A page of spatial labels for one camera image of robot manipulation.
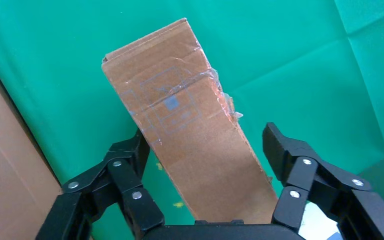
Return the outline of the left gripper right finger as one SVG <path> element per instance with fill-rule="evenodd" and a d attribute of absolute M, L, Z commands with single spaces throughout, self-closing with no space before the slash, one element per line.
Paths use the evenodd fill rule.
<path fill-rule="evenodd" d="M 317 205 L 345 240 L 384 240 L 384 200 L 365 179 L 322 158 L 305 141 L 269 122 L 262 149 L 283 190 L 271 223 L 297 234 L 307 202 Z"/>

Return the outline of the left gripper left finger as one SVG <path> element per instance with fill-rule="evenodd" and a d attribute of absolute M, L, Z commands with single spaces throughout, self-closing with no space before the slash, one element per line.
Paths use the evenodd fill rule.
<path fill-rule="evenodd" d="M 142 183 L 149 153 L 140 130 L 113 143 L 100 163 L 62 186 L 35 238 L 89 240 L 93 223 L 114 204 L 137 240 L 162 227 L 164 215 Z"/>

